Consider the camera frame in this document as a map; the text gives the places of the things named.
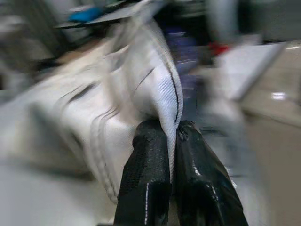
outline table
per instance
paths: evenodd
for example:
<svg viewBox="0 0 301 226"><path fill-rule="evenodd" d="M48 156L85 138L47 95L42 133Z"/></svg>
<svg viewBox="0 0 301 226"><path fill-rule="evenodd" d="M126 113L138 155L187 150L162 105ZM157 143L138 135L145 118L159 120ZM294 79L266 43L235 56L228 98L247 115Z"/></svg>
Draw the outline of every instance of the table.
<svg viewBox="0 0 301 226"><path fill-rule="evenodd" d="M146 16L147 18L152 18L155 14L157 14L165 5L166 1L157 0L153 1L148 4L147 7L145 7L143 11L143 16ZM88 23L73 23L73 22L65 22L62 24L59 24L55 28L57 29L71 29L71 28L80 28L80 27L91 27L101 24L112 24L119 22L121 19L128 18L133 14L133 7L135 4L130 4L127 7L118 9L112 13L105 14L93 21L90 21Z"/></svg>

